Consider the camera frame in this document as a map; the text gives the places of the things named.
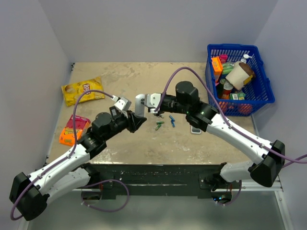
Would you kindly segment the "pink box in basket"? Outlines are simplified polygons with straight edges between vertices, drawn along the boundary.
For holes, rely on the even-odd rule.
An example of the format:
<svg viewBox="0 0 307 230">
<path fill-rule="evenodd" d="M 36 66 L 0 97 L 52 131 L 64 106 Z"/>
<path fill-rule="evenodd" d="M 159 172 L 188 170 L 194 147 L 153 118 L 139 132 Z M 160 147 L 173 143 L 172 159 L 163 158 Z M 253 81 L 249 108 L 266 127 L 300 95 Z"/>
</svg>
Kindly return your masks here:
<svg viewBox="0 0 307 230">
<path fill-rule="evenodd" d="M 219 55 L 219 59 L 220 59 L 220 62 L 221 62 L 222 64 L 224 64 L 224 63 L 227 62 L 228 55 L 226 55 L 226 54 L 221 54 L 221 55 Z"/>
</svg>

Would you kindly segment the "white remote control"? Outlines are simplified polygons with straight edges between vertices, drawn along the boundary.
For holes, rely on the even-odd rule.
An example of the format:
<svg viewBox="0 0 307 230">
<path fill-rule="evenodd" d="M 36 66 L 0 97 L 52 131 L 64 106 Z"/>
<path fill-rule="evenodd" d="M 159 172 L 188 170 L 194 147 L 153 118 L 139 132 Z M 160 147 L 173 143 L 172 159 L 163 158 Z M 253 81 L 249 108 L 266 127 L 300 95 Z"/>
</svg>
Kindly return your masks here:
<svg viewBox="0 0 307 230">
<path fill-rule="evenodd" d="M 135 97 L 135 114 L 136 116 L 144 117 L 145 106 L 143 104 L 145 99 L 144 94 L 138 94 Z"/>
</svg>

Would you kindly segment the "green box in basket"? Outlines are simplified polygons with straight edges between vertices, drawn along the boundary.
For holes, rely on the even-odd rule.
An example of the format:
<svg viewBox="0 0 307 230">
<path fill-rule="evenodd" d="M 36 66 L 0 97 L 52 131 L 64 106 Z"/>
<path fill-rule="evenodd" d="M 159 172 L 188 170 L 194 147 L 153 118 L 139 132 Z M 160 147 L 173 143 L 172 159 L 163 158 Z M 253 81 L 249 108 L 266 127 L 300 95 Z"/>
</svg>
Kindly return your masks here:
<svg viewBox="0 0 307 230">
<path fill-rule="evenodd" d="M 230 100 L 245 100 L 245 94 L 243 92 L 235 92 L 235 93 L 231 93 L 230 96 L 229 96 L 229 99 Z"/>
</svg>

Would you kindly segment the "grey buttoned remote control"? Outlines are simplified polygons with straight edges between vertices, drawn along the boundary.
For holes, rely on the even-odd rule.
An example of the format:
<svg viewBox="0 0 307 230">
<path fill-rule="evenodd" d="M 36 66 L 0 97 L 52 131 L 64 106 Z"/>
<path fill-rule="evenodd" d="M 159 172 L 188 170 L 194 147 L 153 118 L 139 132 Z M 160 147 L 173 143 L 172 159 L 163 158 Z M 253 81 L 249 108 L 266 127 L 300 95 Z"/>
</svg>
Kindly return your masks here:
<svg viewBox="0 0 307 230">
<path fill-rule="evenodd" d="M 195 127 L 191 126 L 190 127 L 190 132 L 191 132 L 191 134 L 199 135 L 199 134 L 201 134 L 201 129 L 195 128 Z"/>
</svg>

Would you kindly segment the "blue plastic basket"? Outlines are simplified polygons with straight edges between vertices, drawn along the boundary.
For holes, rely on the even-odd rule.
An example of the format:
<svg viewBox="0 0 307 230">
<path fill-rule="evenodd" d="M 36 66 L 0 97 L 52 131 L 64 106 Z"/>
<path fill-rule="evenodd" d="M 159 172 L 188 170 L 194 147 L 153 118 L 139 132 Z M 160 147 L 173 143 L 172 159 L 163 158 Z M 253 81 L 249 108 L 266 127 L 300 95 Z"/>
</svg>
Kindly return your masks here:
<svg viewBox="0 0 307 230">
<path fill-rule="evenodd" d="M 208 100 L 226 116 L 249 116 L 275 102 L 259 50 L 253 45 L 209 44 L 205 81 Z"/>
</svg>

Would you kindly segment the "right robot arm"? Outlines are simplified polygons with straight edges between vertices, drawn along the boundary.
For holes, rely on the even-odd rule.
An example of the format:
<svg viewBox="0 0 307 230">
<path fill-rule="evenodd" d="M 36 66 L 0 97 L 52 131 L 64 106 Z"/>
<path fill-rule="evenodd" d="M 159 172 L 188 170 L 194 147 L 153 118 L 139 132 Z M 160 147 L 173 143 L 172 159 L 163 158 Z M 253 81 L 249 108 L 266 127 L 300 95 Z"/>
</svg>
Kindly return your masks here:
<svg viewBox="0 0 307 230">
<path fill-rule="evenodd" d="M 249 158 L 245 162 L 220 164 L 217 172 L 206 177 L 206 182 L 225 188 L 233 181 L 252 179 L 264 187 L 272 187 L 284 166 L 285 145 L 279 140 L 270 142 L 250 133 L 215 107 L 202 102 L 191 82 L 181 81 L 175 89 L 174 96 L 146 94 L 140 103 L 152 114 L 184 114 L 194 128 L 223 139 Z"/>
</svg>

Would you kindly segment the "paper cup with brown lid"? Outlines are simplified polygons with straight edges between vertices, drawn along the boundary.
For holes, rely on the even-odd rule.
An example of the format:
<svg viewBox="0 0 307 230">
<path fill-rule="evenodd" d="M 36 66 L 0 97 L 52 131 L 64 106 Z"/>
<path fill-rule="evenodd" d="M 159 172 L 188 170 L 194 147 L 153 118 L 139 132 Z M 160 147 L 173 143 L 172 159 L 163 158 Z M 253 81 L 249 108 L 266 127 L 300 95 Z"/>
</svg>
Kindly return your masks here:
<svg viewBox="0 0 307 230">
<path fill-rule="evenodd" d="M 239 61 L 234 64 L 233 70 L 226 76 L 226 80 L 238 91 L 255 78 L 256 74 L 252 68 L 248 64 Z"/>
</svg>

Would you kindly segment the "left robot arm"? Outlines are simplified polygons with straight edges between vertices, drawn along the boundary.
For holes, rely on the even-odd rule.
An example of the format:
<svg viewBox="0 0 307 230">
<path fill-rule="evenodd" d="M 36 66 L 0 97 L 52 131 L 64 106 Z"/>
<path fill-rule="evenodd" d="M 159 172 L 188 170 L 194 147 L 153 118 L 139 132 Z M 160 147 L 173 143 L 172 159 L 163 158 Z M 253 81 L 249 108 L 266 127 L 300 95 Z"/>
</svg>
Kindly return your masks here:
<svg viewBox="0 0 307 230">
<path fill-rule="evenodd" d="M 67 152 L 29 175 L 21 172 L 14 177 L 9 195 L 13 204 L 11 220 L 33 220 L 63 194 L 78 187 L 96 187 L 99 176 L 85 163 L 106 148 L 107 140 L 124 130 L 136 132 L 146 120 L 144 109 L 125 111 L 115 105 L 109 112 L 99 113 Z"/>
</svg>

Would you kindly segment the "white pump bottle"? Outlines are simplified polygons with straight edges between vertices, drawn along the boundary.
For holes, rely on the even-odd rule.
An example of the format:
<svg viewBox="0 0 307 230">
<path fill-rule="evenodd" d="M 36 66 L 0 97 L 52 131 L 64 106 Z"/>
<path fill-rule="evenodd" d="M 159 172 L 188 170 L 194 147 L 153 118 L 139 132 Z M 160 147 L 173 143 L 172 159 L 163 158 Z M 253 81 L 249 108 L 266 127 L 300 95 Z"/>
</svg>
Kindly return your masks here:
<svg viewBox="0 0 307 230">
<path fill-rule="evenodd" d="M 251 58 L 252 58 L 252 56 L 250 56 L 248 54 L 244 54 L 240 61 L 246 64 L 247 60 L 251 59 Z"/>
</svg>

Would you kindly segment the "orange box in basket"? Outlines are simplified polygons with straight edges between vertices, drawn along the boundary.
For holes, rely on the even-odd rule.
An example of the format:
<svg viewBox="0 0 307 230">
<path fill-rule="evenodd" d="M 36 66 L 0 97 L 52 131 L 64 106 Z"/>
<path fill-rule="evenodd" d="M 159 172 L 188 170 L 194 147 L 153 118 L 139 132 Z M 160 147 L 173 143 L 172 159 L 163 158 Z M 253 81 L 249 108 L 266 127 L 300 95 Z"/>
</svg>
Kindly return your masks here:
<svg viewBox="0 0 307 230">
<path fill-rule="evenodd" d="M 215 80 L 215 83 L 218 83 L 219 78 L 223 71 L 223 66 L 222 66 L 222 63 L 219 57 L 213 57 L 211 58 L 211 61 L 212 61 L 212 67 L 213 67 L 214 80 Z"/>
</svg>

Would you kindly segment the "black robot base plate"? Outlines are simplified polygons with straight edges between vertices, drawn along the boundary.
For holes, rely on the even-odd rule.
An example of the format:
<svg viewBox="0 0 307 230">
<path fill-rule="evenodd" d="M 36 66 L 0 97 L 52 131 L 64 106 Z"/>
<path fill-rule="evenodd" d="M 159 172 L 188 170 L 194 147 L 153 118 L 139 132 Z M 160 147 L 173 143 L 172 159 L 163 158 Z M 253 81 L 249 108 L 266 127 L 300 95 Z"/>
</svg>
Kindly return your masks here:
<svg viewBox="0 0 307 230">
<path fill-rule="evenodd" d="M 90 164 L 80 166 L 90 176 L 88 184 L 100 189 L 102 199 L 118 196 L 195 196 L 216 198 L 238 189 L 238 182 L 224 182 L 219 178 L 221 165 L 131 165 Z"/>
</svg>

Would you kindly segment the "red can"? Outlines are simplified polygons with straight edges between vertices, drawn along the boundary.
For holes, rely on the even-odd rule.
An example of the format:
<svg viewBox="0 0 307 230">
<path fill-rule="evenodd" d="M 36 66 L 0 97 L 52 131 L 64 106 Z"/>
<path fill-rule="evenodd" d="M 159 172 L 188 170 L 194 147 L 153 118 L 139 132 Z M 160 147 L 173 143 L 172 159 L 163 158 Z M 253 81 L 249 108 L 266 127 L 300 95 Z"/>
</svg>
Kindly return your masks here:
<svg viewBox="0 0 307 230">
<path fill-rule="evenodd" d="M 233 85 L 230 82 L 226 81 L 225 84 L 223 85 L 223 90 L 220 94 L 220 99 L 228 100 L 233 88 L 234 88 Z"/>
</svg>

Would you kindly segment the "aluminium rail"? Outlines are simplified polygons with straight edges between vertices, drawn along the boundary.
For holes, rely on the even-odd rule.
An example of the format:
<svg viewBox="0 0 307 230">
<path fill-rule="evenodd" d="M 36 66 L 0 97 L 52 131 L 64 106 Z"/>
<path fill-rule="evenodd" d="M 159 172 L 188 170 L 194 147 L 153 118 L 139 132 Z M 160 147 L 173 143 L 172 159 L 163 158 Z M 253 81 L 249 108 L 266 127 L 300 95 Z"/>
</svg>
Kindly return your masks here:
<svg viewBox="0 0 307 230">
<path fill-rule="evenodd" d="M 253 180 L 242 181 L 242 191 L 283 191 L 282 184 L 279 180 L 275 181 L 271 187 L 265 187 Z"/>
</svg>

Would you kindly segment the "green bottle in basket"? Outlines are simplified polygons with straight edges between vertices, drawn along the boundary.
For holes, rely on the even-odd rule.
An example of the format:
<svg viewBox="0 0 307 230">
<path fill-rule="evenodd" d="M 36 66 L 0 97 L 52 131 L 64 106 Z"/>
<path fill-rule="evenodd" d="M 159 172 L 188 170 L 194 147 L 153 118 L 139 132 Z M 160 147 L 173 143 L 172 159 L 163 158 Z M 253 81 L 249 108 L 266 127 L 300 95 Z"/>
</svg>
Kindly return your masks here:
<svg viewBox="0 0 307 230">
<path fill-rule="evenodd" d="M 233 70 L 234 64 L 231 62 L 227 62 L 227 63 L 223 63 L 222 67 L 223 67 L 222 75 L 227 75 Z"/>
</svg>

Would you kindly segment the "yellow Lays chips bag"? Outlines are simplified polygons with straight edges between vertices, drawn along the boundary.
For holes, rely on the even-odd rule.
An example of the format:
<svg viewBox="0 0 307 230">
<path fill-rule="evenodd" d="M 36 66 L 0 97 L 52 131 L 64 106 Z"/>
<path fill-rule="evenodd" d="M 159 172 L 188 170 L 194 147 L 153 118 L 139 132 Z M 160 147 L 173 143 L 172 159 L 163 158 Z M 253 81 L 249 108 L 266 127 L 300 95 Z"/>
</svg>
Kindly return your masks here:
<svg viewBox="0 0 307 230">
<path fill-rule="evenodd" d="M 89 90 L 103 91 L 103 85 L 101 83 L 101 78 L 96 77 L 90 80 L 84 80 L 77 83 L 63 85 L 61 86 L 61 90 L 63 93 L 63 99 L 65 101 L 65 104 L 69 107 L 75 105 L 80 95 L 85 91 Z M 98 92 L 88 92 L 81 98 L 79 102 L 83 103 L 86 101 L 98 100 L 104 98 L 105 98 L 104 94 Z"/>
</svg>

